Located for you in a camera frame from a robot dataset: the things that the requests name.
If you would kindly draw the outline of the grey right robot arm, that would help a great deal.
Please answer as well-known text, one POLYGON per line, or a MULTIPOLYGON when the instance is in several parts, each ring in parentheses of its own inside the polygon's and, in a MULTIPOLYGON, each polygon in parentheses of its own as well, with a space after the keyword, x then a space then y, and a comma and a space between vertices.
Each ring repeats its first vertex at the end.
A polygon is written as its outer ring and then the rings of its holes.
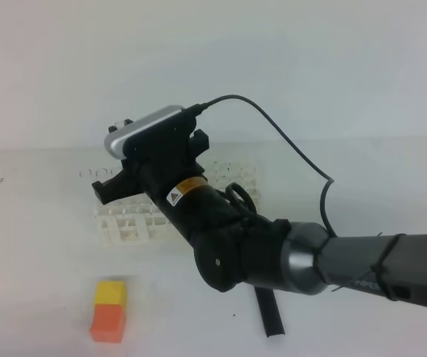
POLYGON ((269 332, 280 332, 274 290, 328 286, 427 307, 427 234, 336 237, 314 222, 268 220, 238 184, 209 185, 197 157, 209 147, 185 110, 110 126, 105 147, 122 168, 93 189, 103 204, 146 194, 192 247, 203 280, 256 289, 269 332))

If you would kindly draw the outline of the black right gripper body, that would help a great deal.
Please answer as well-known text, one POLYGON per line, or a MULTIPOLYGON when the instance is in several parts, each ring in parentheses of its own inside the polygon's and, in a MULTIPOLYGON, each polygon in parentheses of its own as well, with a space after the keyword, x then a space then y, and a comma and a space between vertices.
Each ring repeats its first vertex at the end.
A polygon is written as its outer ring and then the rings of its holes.
POLYGON ((189 138, 195 130, 196 115, 183 111, 125 142, 126 167, 150 172, 145 193, 165 193, 180 181, 204 173, 190 154, 189 138))

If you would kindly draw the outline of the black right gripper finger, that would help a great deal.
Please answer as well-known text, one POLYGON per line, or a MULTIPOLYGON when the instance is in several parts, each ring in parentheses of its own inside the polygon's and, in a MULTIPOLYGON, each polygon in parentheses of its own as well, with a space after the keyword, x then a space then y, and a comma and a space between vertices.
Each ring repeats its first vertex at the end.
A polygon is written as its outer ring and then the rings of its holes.
POLYGON ((210 147, 209 137, 201 129, 197 129, 193 132, 193 135, 189 138, 189 149, 190 154, 193 158, 197 158, 199 155, 207 151, 210 147))
POLYGON ((106 205, 144 193, 149 174, 144 168, 127 167, 105 182, 94 182, 91 187, 100 203, 106 205))

